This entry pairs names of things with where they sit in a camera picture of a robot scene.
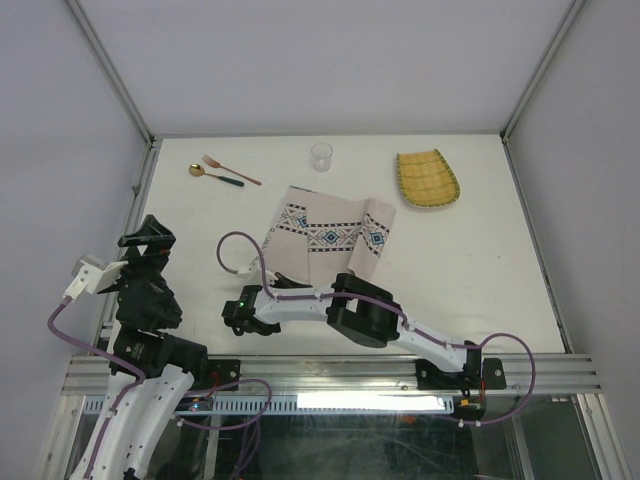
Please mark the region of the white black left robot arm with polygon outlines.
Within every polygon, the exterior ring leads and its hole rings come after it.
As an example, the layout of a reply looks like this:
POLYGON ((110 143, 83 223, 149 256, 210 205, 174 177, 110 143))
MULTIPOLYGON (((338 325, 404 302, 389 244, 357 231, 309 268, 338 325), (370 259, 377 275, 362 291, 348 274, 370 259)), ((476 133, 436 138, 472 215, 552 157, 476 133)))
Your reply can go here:
POLYGON ((104 351, 59 330, 58 338, 109 362, 105 401, 74 479, 142 479, 154 449, 187 391, 209 377, 205 346, 171 335, 183 312, 162 276, 176 238, 154 215, 122 236, 120 260, 104 264, 82 256, 73 270, 61 305, 83 294, 113 293, 120 330, 111 351, 104 351))

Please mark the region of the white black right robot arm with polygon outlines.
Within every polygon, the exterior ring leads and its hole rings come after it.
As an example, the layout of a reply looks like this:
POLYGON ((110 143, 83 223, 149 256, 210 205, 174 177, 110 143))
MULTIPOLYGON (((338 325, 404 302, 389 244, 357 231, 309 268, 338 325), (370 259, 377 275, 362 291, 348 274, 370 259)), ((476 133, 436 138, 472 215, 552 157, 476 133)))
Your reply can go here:
POLYGON ((397 346, 426 363, 418 369, 435 388, 477 389, 483 374, 481 348, 411 319, 393 295, 353 274, 341 273, 314 288, 279 275, 274 284, 246 285, 225 303, 224 324, 237 336, 270 336, 285 322, 319 322, 351 342, 372 349, 397 346))

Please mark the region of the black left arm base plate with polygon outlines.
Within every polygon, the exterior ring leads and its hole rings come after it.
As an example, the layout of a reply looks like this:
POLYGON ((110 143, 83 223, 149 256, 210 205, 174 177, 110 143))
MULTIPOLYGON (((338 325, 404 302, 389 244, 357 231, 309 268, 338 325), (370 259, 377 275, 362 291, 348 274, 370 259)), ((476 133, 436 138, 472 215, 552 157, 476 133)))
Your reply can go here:
POLYGON ((209 359, 203 380, 204 389, 211 391, 221 387, 223 391, 237 391, 233 385, 241 377, 241 361, 239 359, 209 359))

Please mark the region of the patterned white placemat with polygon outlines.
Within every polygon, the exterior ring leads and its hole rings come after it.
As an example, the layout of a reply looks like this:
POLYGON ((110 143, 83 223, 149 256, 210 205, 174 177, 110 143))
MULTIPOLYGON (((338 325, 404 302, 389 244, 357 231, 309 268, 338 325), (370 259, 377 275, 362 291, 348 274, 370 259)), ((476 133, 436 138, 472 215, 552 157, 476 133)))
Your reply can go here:
POLYGON ((262 245, 266 268, 314 287, 339 273, 370 280, 395 214, 376 198, 353 201, 291 186, 262 245))

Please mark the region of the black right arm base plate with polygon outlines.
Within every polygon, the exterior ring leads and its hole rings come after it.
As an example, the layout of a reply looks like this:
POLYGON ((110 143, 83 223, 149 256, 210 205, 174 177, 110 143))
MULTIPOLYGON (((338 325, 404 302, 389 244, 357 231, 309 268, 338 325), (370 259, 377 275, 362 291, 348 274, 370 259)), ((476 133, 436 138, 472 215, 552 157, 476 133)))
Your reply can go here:
POLYGON ((419 390, 505 390, 506 377, 498 358, 467 362, 461 372, 444 372, 424 359, 414 362, 419 390))

